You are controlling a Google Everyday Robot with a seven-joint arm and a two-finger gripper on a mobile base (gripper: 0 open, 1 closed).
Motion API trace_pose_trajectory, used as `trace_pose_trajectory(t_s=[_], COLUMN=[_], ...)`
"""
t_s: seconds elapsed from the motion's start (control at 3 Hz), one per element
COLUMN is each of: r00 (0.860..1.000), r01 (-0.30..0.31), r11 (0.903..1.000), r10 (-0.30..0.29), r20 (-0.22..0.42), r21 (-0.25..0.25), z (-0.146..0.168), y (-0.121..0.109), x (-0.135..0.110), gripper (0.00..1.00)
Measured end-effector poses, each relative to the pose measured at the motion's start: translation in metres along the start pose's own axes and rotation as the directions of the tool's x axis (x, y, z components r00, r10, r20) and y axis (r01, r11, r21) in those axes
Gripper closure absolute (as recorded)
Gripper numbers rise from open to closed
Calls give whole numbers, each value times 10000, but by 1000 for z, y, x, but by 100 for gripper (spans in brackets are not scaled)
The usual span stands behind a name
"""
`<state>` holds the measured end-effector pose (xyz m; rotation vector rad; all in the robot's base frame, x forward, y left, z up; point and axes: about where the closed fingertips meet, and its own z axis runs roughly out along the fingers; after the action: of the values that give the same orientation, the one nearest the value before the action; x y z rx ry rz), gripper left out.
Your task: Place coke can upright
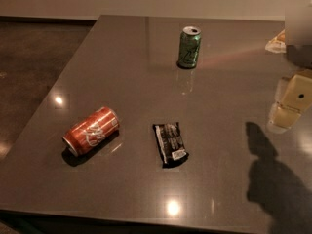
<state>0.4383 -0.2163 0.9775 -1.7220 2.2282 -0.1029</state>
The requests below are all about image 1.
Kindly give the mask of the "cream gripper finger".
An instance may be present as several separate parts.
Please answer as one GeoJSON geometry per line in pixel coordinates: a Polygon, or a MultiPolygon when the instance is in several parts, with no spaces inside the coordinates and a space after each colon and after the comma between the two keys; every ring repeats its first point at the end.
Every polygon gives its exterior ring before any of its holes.
{"type": "Polygon", "coordinates": [[[284,54],[286,52],[285,30],[268,41],[265,50],[274,54],[284,54]]]}
{"type": "Polygon", "coordinates": [[[282,77],[269,117],[269,130],[288,130],[312,106],[312,70],[304,69],[292,77],[282,77]]]}

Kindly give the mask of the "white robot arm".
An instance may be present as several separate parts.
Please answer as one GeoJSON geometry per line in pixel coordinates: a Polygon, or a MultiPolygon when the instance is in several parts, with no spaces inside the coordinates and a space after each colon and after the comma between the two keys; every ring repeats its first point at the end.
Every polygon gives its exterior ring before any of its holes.
{"type": "Polygon", "coordinates": [[[268,129],[284,133],[312,105],[312,7],[286,10],[285,28],[267,42],[265,50],[284,54],[294,65],[290,77],[282,77],[277,85],[269,117],[268,129]]]}

